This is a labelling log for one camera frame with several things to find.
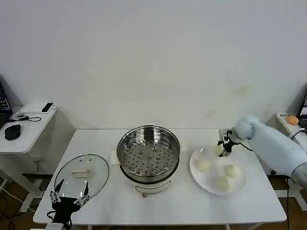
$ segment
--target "white wall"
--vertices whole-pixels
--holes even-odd
[[[306,82],[305,0],[1,0],[15,103],[76,128],[229,127],[288,108]]]

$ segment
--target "white table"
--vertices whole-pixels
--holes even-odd
[[[281,125],[285,128],[285,130],[288,132],[288,134],[295,134],[298,129],[302,128],[299,125],[291,125],[287,122],[286,118],[288,116],[288,113],[276,113],[277,120],[281,123]],[[307,151],[307,134],[304,132],[298,133],[294,140],[303,147]],[[302,197],[300,190],[303,188],[297,184],[295,184],[292,180],[289,180],[289,196],[294,197],[302,209],[302,211],[307,211],[307,204]],[[275,191],[278,197],[287,197],[287,190],[276,190]]]
[[[186,142],[188,151],[180,155],[176,175],[169,188],[142,198],[118,165],[110,165],[109,179],[95,197],[72,214],[75,225],[212,225],[279,222],[286,214],[253,152],[240,146],[233,157],[245,162],[248,182],[238,194],[221,197],[202,189],[189,172],[189,158],[195,149],[216,145],[218,129],[172,130]],[[78,130],[75,132],[34,215],[34,222],[48,223],[52,210],[49,192],[59,170],[69,160],[96,154],[109,163],[114,150],[127,130]]]
[[[19,113],[21,107],[13,108],[16,114]],[[40,198],[42,191],[38,189],[41,180],[37,180],[35,184],[31,183],[26,179],[21,172],[16,169],[11,160],[8,159],[7,154],[24,154],[27,153],[32,146],[35,144],[36,140],[40,134],[45,129],[48,122],[51,120],[56,112],[56,108],[50,110],[47,114],[26,114],[30,117],[38,116],[42,120],[39,122],[30,121],[16,121],[11,123],[6,123],[0,130],[0,170],[2,170],[7,176],[16,181],[24,189],[26,189],[30,194],[24,201],[24,205],[21,207],[21,212],[26,212],[28,206],[31,204],[34,198]],[[21,135],[15,140],[6,140],[4,138],[4,130],[12,125],[21,125]]]

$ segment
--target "robotic arm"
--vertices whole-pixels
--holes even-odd
[[[248,142],[253,151],[273,170],[283,173],[307,188],[307,153],[297,143],[253,116],[245,116],[231,129],[220,129],[223,152],[228,156],[234,145]]]

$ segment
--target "cable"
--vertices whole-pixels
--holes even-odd
[[[13,221],[13,220],[15,220],[15,219],[17,219],[17,218],[20,218],[20,217],[23,217],[23,216],[25,216],[25,215],[28,215],[29,213],[30,213],[30,211],[28,211],[28,212],[26,212],[26,213],[24,213],[24,214],[22,214],[22,215],[19,215],[19,216],[17,216],[17,217],[14,217],[13,219],[10,219],[9,221],[7,221],[7,222],[5,222],[4,224],[0,225],[0,228],[3,227],[4,225],[7,225],[8,223],[10,223],[11,221]]]
[[[299,134],[299,133],[302,133],[302,132],[307,132],[305,129],[304,130],[299,130],[298,132],[296,132],[292,137],[291,137],[291,140],[293,140],[294,139],[294,137],[297,135],[297,134]]]
[[[6,199],[6,197],[0,193],[0,195],[3,197],[4,201],[5,201],[5,208],[3,211],[0,211],[1,212],[1,216],[0,216],[0,220],[1,218],[5,215],[5,211],[6,211],[6,208],[8,207],[8,200]]]
[[[247,147],[247,146],[245,146],[245,145],[243,145],[242,143],[240,143],[240,145],[242,145],[244,148],[246,148],[247,150],[249,150],[249,151],[252,151],[253,152],[253,150],[251,150],[249,147]]]
[[[290,230],[290,219],[289,219],[289,181],[287,178],[287,225],[288,225],[288,230]]]
[[[232,131],[231,130],[227,130],[227,132],[226,132],[226,135],[227,135],[227,138],[228,138],[228,140],[230,140],[230,138],[229,138],[229,134],[228,133],[230,133],[230,134],[232,134]],[[242,145],[244,148],[246,148],[247,150],[249,150],[249,151],[252,151],[253,152],[253,150],[251,150],[249,147],[247,147],[247,146],[245,146],[245,145],[243,145],[242,143],[234,143],[235,145]]]
[[[14,121],[32,121],[32,122],[38,122],[38,121],[41,121],[42,118],[39,117],[39,116],[26,116],[24,114],[19,114],[17,115],[17,118],[18,119],[14,119],[14,118],[10,118],[10,119],[7,119],[6,122],[14,122]]]
[[[13,196],[12,194],[10,194],[8,191],[6,191],[4,188],[0,188],[2,189],[4,192],[6,192],[8,195],[10,195],[11,197],[14,197],[15,199],[19,200],[22,204],[24,204],[24,202],[20,199],[18,199],[17,197]]]
[[[51,213],[55,213],[55,211],[50,211],[50,212],[47,212],[46,216],[53,221],[53,217],[50,216]]]

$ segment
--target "dough ball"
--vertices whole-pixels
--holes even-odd
[[[215,181],[216,187],[221,189],[222,191],[226,192],[229,189],[229,181],[226,175],[218,176]]]
[[[210,169],[210,162],[209,161],[196,161],[195,166],[199,171],[207,172]]]
[[[230,178],[237,178],[241,174],[241,170],[234,164],[229,164],[225,167],[225,174]]]

